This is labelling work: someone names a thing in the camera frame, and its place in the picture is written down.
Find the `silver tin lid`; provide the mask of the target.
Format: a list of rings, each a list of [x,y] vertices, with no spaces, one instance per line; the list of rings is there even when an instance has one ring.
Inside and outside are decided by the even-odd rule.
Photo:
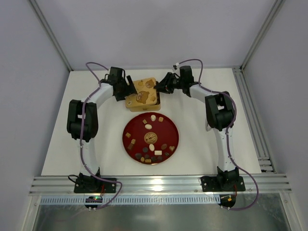
[[[155,105],[158,102],[156,79],[154,77],[133,81],[137,93],[126,97],[125,106],[128,109]]]

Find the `silver metal tweezers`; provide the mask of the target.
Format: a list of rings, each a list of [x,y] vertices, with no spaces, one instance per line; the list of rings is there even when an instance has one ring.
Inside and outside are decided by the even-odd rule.
[[[207,132],[209,132],[212,129],[207,120],[205,121],[205,129]]]

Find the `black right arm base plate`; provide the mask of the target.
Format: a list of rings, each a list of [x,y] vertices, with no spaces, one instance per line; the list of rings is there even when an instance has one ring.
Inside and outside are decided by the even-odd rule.
[[[218,176],[201,177],[201,186],[203,192],[244,192],[246,190],[243,177],[235,180],[223,180]]]

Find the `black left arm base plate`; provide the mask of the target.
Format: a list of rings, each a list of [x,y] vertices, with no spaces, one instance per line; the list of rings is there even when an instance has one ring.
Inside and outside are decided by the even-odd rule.
[[[74,193],[115,193],[116,178],[107,178],[112,182],[101,181],[93,177],[77,178],[75,180]]]

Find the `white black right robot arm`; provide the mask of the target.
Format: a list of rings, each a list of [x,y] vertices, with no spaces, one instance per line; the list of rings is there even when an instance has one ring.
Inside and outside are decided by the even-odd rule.
[[[195,81],[190,66],[180,67],[180,75],[168,72],[154,87],[158,92],[172,94],[182,90],[188,97],[205,104],[207,125],[213,129],[217,149],[218,166],[214,177],[201,177],[204,192],[231,192],[240,180],[239,168],[232,157],[232,127],[236,119],[233,99],[226,91],[212,91]]]

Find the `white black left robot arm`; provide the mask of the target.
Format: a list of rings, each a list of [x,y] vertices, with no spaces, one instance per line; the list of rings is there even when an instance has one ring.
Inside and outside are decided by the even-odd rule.
[[[115,178],[102,178],[96,158],[95,137],[99,129],[98,109],[109,98],[122,101],[137,91],[124,69],[110,67],[98,87],[83,100],[69,102],[67,132],[78,142],[81,161],[80,173],[74,181],[75,193],[115,193],[120,182]]]

